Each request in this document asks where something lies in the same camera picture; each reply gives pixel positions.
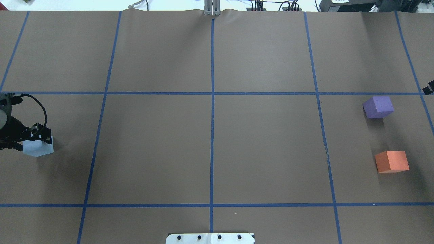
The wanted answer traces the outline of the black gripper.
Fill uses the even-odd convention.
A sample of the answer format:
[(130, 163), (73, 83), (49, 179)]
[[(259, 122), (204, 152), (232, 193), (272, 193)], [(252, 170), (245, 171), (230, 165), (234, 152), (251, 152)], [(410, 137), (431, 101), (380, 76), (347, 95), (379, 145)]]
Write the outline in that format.
[(13, 116), (1, 115), (0, 126), (0, 150), (14, 149), (22, 152), (23, 145), (18, 142), (24, 139), (28, 141), (42, 141), (48, 145), (52, 145), (53, 143), (51, 129), (39, 123), (28, 128)]

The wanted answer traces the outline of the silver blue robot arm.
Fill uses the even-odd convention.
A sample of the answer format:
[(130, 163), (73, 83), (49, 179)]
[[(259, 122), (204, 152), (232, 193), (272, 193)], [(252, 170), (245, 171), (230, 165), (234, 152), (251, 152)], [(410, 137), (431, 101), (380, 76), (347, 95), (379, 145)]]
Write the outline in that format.
[[(12, 106), (23, 102), (23, 97), (30, 97), (41, 108), (44, 123), (36, 123), (31, 127), (23, 125), (12, 116)], [(24, 154), (39, 157), (53, 153), (52, 131), (47, 127), (48, 117), (44, 106), (28, 93), (1, 93), (1, 130), (0, 149), (14, 149)]]

